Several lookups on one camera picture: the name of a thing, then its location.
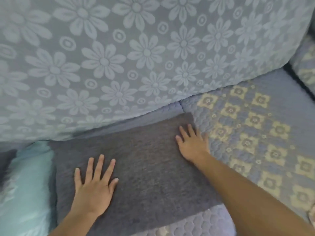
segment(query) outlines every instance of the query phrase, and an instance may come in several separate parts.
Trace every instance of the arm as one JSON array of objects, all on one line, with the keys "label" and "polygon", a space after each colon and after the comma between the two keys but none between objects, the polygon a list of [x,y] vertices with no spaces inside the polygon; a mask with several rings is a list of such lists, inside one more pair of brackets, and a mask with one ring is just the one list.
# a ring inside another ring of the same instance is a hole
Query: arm
[{"label": "arm", "polygon": [[104,155],[100,155],[93,176],[93,161],[89,159],[85,183],[82,184],[80,170],[74,173],[75,195],[70,212],[49,236],[85,236],[98,216],[103,214],[111,202],[118,179],[112,180],[115,160],[112,159],[103,178],[100,178]]},{"label": "arm", "polygon": [[208,137],[188,125],[176,136],[183,157],[191,161],[219,192],[238,233],[244,236],[314,236],[311,225],[272,195],[210,155]]}]

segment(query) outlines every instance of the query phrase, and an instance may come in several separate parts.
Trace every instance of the left hand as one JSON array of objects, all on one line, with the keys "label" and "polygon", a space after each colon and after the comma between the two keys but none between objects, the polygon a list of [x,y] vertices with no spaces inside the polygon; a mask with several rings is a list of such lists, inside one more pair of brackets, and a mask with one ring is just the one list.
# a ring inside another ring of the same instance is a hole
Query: left hand
[{"label": "left hand", "polygon": [[90,158],[86,170],[85,182],[82,184],[80,169],[76,168],[74,173],[75,195],[70,213],[75,215],[91,215],[95,219],[103,214],[108,208],[118,179],[115,178],[109,184],[109,179],[114,170],[115,159],[112,159],[103,178],[100,177],[104,155],[100,155],[93,176],[93,161]]}]

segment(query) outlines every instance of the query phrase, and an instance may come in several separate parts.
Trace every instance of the forearm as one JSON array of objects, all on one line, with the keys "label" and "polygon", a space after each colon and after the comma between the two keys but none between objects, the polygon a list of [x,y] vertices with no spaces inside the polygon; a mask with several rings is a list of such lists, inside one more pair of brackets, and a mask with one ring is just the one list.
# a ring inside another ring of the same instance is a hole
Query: forearm
[{"label": "forearm", "polygon": [[96,218],[92,215],[78,215],[69,212],[49,236],[86,236]]},{"label": "forearm", "polygon": [[311,225],[284,204],[210,154],[204,153],[195,165],[221,195],[241,235],[315,235]]}]

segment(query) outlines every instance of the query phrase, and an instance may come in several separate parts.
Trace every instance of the hand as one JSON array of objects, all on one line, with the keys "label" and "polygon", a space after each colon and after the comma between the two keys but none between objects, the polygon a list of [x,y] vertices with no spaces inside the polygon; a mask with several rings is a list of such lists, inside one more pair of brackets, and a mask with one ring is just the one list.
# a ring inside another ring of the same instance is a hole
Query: hand
[{"label": "hand", "polygon": [[95,220],[103,214],[111,202],[118,179],[115,178],[108,185],[109,179],[113,173],[115,159],[112,159],[103,178],[100,178],[104,155],[100,155],[93,175],[94,158],[90,158],[86,169],[85,182],[82,184],[79,168],[74,173],[75,195],[70,213],[75,215],[92,215]]},{"label": "hand", "polygon": [[188,132],[190,136],[187,134],[182,126],[179,127],[179,130],[184,141],[178,135],[175,138],[178,143],[180,153],[186,160],[196,164],[196,162],[204,156],[204,153],[210,154],[207,134],[202,137],[199,129],[197,129],[195,133],[195,131],[192,129],[191,124],[188,124]]}]

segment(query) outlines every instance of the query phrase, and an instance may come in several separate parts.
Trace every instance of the blue fabric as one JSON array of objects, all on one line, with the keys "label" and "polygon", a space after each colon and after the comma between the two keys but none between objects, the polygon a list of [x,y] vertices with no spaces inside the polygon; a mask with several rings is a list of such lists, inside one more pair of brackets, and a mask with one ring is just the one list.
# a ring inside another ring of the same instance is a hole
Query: blue fabric
[{"label": "blue fabric", "polygon": [[17,152],[0,192],[0,235],[48,235],[53,214],[52,158],[44,141]]}]

